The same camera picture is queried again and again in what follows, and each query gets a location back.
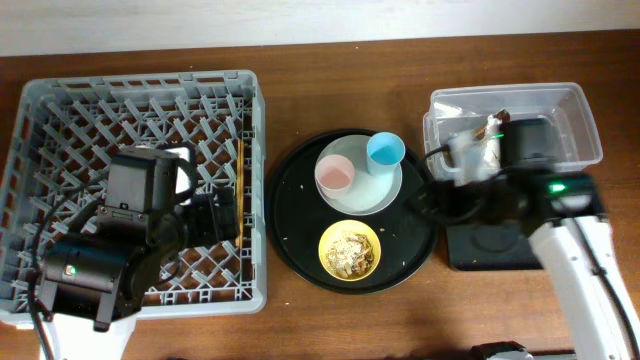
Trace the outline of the gold coffee sachet wrapper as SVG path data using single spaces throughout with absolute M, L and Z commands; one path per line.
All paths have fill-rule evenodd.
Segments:
M 477 130 L 473 131 L 475 140 L 489 140 L 497 135 L 499 126 L 503 123 L 508 123 L 511 120 L 511 115 L 506 109 L 501 109 L 495 114 L 489 115 L 482 125 Z

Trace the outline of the wooden chopstick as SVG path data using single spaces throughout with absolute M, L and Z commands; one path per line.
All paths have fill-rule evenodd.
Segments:
M 238 154 L 237 154 L 237 180 L 236 180 L 236 204 L 237 204 L 237 220 L 238 220 L 238 236 L 236 238 L 236 247 L 241 251 L 243 247 L 243 233 L 244 233 L 244 141 L 238 139 Z

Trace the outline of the blue plastic cup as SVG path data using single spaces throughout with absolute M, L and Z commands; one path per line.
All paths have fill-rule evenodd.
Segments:
M 403 140 L 391 132 L 379 132 L 367 142 L 367 170 L 371 175 L 391 174 L 406 154 Z

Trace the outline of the white round plate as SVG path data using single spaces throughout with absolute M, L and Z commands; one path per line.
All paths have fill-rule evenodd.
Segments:
M 320 153 L 316 164 L 327 156 L 346 157 L 354 165 L 351 186 L 337 198 L 331 198 L 315 176 L 321 197 L 333 209 L 351 216 L 366 216 L 382 211 L 397 197 L 402 187 L 403 172 L 397 164 L 392 172 L 372 175 L 368 170 L 369 135 L 345 135 L 330 142 Z

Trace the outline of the pink plastic cup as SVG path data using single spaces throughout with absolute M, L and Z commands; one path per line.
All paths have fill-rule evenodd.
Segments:
M 314 177 L 325 196 L 337 199 L 350 189 L 355 177 L 355 167 L 345 156 L 327 155 L 317 162 Z

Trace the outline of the yellow bowl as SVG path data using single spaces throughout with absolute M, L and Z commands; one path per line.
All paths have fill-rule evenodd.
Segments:
M 342 220 L 329 226 L 318 245 L 324 270 L 334 278 L 356 282 L 369 277 L 381 261 L 381 243 L 363 222 Z

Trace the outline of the food scraps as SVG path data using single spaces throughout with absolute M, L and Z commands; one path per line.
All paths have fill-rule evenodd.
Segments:
M 375 256 L 365 234 L 343 232 L 329 243 L 325 258 L 334 273 L 348 279 L 366 274 Z

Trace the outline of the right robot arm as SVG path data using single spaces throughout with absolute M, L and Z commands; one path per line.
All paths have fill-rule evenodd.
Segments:
M 516 223 L 549 275 L 579 359 L 636 359 L 639 318 L 615 258 L 612 230 L 593 178 L 558 172 L 543 119 L 499 125 L 500 168 L 457 185 L 427 181 L 409 207 L 443 227 Z

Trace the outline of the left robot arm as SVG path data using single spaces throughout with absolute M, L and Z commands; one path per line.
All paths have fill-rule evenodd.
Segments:
M 63 343 L 121 355 L 146 291 L 164 282 L 161 263 L 240 233 L 234 189 L 197 193 L 195 164 L 168 150 L 123 148 L 93 182 L 106 182 L 105 198 L 75 216 L 28 281 L 46 359 L 62 358 Z

